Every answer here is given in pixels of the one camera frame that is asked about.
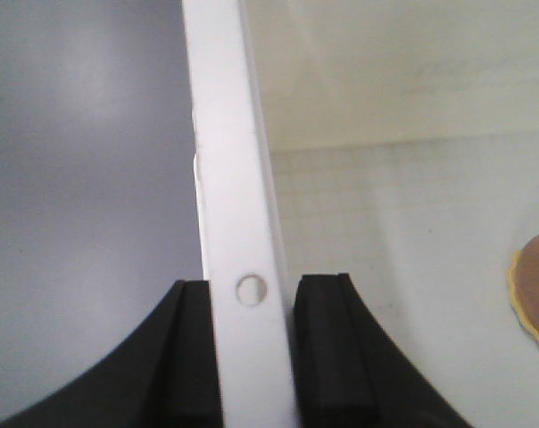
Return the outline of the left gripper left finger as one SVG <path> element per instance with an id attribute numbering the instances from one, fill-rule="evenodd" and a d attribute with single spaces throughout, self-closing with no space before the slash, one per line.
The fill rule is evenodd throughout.
<path id="1" fill-rule="evenodd" d="M 221 427 L 210 285 L 177 281 L 110 354 L 2 427 Z"/>

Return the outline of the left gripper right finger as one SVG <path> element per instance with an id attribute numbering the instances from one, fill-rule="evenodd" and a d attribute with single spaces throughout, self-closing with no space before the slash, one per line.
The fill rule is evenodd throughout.
<path id="1" fill-rule="evenodd" d="M 468 426 L 396 346 L 349 275 L 302 276 L 294 326 L 303 426 Z"/>

